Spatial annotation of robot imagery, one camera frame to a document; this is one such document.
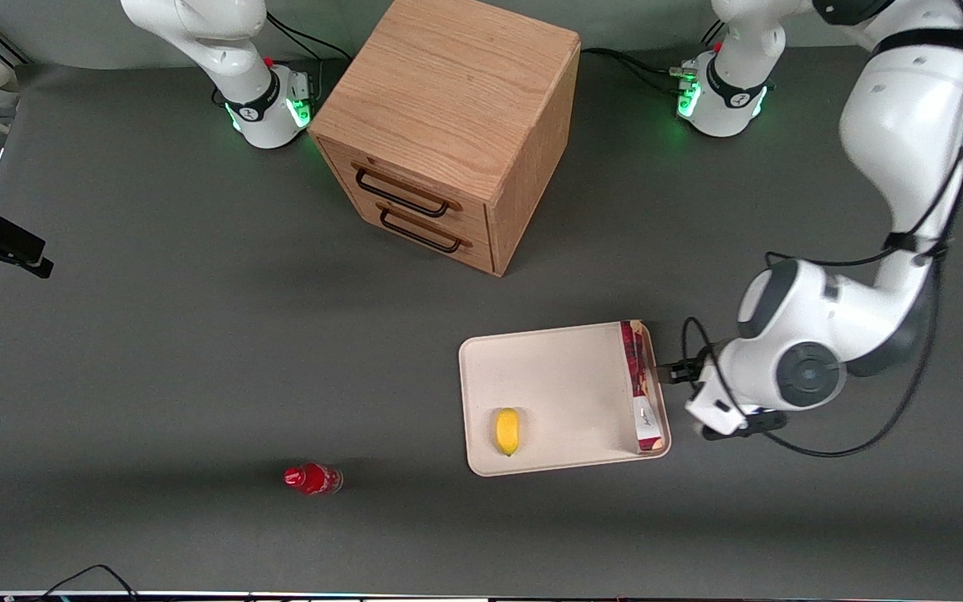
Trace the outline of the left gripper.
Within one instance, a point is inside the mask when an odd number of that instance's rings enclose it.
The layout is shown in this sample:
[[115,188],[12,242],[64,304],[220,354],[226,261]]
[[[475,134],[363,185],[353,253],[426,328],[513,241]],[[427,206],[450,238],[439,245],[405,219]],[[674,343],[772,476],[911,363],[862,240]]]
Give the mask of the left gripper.
[[715,352],[704,344],[695,358],[683,358],[669,365],[657,365],[658,382],[679,385],[690,382],[692,393],[685,410],[695,419],[703,437],[741,437],[746,435],[745,418],[720,381]]

